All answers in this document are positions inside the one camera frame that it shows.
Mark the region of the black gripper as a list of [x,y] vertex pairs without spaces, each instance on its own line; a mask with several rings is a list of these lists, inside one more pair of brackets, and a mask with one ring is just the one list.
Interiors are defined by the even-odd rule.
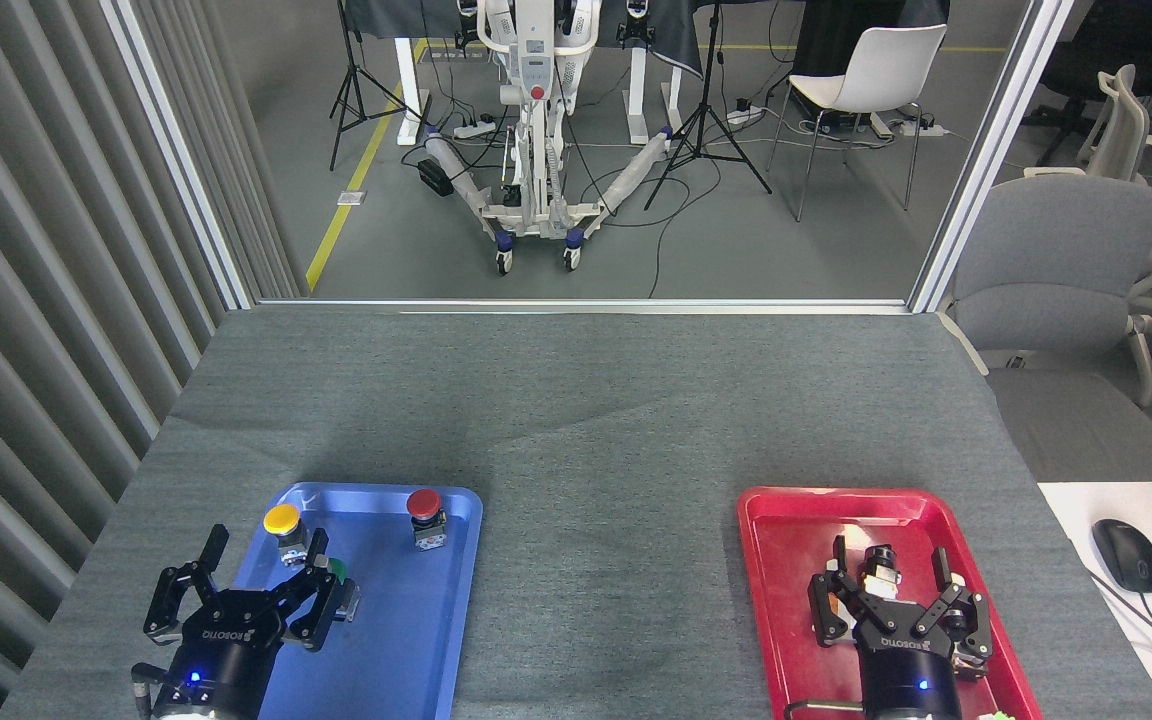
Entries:
[[[316,556],[270,592],[219,592],[212,573],[229,538],[214,524],[200,556],[164,568],[143,620],[143,632],[160,646],[177,642],[170,682],[157,694],[159,717],[259,717],[276,653],[283,641],[320,651],[342,605],[342,570]],[[179,607],[188,589],[200,609],[180,630]]]
[[867,719],[960,719],[954,666],[984,666],[995,642],[990,602],[948,564],[945,547],[932,553],[940,596],[925,611],[919,602],[851,601],[865,592],[867,568],[851,577],[846,536],[833,541],[835,559],[808,585],[814,642],[833,646],[846,637],[858,646],[861,705]]

